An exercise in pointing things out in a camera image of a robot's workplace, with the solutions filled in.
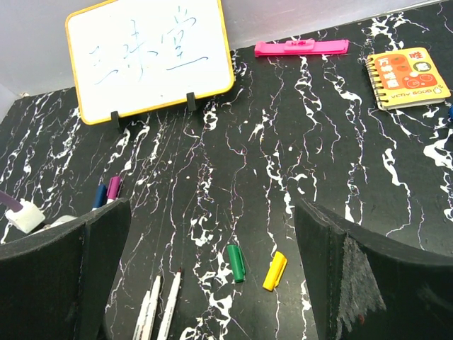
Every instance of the pink clip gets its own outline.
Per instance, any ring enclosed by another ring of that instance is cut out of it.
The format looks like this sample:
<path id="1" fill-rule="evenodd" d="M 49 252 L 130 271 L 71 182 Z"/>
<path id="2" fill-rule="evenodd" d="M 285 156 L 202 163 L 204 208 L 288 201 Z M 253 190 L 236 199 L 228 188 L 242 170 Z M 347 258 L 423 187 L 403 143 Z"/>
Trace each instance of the pink clip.
<path id="1" fill-rule="evenodd" d="M 255 57 L 264 55 L 342 55 L 348 51 L 349 40 L 314 41 L 289 40 L 283 44 L 266 44 L 260 41 L 255 46 Z"/>

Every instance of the spiral binding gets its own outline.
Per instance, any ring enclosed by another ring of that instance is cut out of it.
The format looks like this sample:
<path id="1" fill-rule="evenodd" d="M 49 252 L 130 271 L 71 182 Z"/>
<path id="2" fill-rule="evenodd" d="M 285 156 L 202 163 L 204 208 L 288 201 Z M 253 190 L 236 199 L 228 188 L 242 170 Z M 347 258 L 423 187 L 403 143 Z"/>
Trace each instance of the spiral binding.
<path id="1" fill-rule="evenodd" d="M 368 58 L 367 61 L 365 62 L 365 66 L 367 68 L 368 74 L 369 74 L 369 80 L 371 81 L 372 88 L 374 90 L 374 95 L 376 96 L 376 102 L 377 104 L 382 104 L 382 102 L 388 103 L 389 101 L 387 99 L 382 99 L 382 97 L 385 97 L 387 93 L 385 92 L 379 92 L 379 90 L 384 90 L 384 87 L 382 85 L 382 80 L 378 79 L 375 80 L 374 78 L 379 78 L 379 75 L 377 73 L 376 69 L 376 64 L 374 63 L 373 58 Z"/>

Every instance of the marble table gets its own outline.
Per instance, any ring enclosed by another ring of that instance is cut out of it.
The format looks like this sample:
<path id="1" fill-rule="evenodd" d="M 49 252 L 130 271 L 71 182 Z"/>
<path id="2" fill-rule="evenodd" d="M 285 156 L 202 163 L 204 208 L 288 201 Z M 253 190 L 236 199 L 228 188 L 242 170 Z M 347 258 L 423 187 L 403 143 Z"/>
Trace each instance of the marble table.
<path id="1" fill-rule="evenodd" d="M 449 103 L 379 111 L 363 66 L 373 52 L 422 46 L 451 88 L 452 13 L 448 1 L 294 37 L 347 38 L 347 55 L 235 50 L 229 93 L 200 112 L 140 115 L 122 135 L 84 125 L 74 89 L 21 99 L 0 125 L 0 189 L 53 220 L 83 215 L 99 181 L 124 178 L 132 226 L 105 309 L 114 339 L 131 339 L 158 274 L 162 316 L 180 267 L 171 339 L 317 339 L 294 234 L 298 198 L 452 254 Z M 23 236 L 4 217 L 0 226 L 2 244 Z M 228 244 L 243 250 L 244 283 L 234 284 Z M 261 286 L 277 249 L 289 263 L 269 293 Z"/>

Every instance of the magenta marker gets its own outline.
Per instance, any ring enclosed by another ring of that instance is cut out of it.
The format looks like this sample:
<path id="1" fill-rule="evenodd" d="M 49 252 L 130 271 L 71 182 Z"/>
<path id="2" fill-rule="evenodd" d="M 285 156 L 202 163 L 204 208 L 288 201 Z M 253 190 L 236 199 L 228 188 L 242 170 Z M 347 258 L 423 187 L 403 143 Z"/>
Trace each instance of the magenta marker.
<path id="1" fill-rule="evenodd" d="M 107 190 L 107 204 L 112 203 L 117 199 L 118 193 L 120 192 L 121 177 L 115 176 L 110 179 Z"/>

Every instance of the whiteboard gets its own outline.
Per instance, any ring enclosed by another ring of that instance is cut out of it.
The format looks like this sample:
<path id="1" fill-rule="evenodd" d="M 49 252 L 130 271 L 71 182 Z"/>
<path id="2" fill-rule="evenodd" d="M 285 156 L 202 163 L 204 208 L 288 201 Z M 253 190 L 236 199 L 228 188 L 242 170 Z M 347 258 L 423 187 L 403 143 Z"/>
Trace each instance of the whiteboard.
<path id="1" fill-rule="evenodd" d="M 86 124 L 228 91 L 220 0 L 116 0 L 71 14 L 66 31 Z"/>

